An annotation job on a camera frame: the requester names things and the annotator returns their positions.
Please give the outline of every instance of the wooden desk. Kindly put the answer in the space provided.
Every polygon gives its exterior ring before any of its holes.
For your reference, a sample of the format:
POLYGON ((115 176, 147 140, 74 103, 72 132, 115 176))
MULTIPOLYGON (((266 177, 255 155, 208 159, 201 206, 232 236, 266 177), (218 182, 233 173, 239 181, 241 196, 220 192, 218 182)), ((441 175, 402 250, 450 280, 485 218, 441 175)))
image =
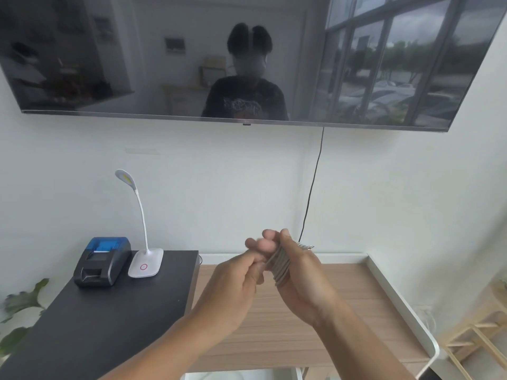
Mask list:
MULTIPOLYGON (((194 304, 214 265, 202 265, 194 304)), ((430 357, 402 319, 366 264, 326 264, 333 286, 396 357, 416 375, 430 357)), ((202 356, 189 372, 237 371, 333 365, 311 327, 294 316, 276 290, 272 275, 257 287, 253 306, 240 328, 202 356)))

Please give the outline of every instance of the lamp head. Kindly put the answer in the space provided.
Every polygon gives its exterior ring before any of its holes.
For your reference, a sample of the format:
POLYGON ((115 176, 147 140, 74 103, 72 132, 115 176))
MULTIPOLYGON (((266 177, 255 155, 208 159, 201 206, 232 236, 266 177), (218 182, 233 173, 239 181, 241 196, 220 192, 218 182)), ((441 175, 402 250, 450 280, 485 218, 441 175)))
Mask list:
POLYGON ((129 185, 134 191, 137 190, 137 186, 135 185, 134 179, 130 176, 130 173, 124 171, 123 169, 118 169, 115 172, 117 178, 122 180, 125 184, 129 185))

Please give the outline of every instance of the forearm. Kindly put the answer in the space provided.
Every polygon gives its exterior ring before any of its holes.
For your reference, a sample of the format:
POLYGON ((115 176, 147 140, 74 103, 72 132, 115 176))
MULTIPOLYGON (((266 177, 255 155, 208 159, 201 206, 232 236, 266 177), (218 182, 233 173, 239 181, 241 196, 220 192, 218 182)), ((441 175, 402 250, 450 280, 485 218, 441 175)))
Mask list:
POLYGON ((194 319, 178 320, 160 339, 100 380, 177 380, 209 349, 194 319))
POLYGON ((315 330, 342 380, 413 380, 389 348, 346 302, 337 297, 333 310, 315 330))

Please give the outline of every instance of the television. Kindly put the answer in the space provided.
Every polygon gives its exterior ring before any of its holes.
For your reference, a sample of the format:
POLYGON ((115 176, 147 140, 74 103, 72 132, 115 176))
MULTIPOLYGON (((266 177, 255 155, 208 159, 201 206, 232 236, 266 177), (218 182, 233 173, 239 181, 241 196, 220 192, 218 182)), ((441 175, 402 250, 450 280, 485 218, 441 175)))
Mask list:
POLYGON ((23 113, 447 132, 507 0, 0 0, 23 113))

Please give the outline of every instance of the hand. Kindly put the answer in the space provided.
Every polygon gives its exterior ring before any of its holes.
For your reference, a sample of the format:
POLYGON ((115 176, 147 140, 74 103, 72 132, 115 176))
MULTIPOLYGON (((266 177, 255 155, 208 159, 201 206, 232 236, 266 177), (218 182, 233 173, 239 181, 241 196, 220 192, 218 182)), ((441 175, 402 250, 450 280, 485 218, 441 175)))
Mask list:
POLYGON ((209 348, 234 332, 243 322, 256 293, 257 284, 264 282, 265 257, 256 251, 246 251, 219 264, 190 318, 201 327, 209 348))
POLYGON ((316 327, 332 317, 338 294, 329 282, 322 263, 310 250, 301 249, 288 230, 265 230, 263 239, 247 239, 249 249, 271 255, 281 244, 290 259, 289 273, 278 286, 283 301, 297 317, 316 327))

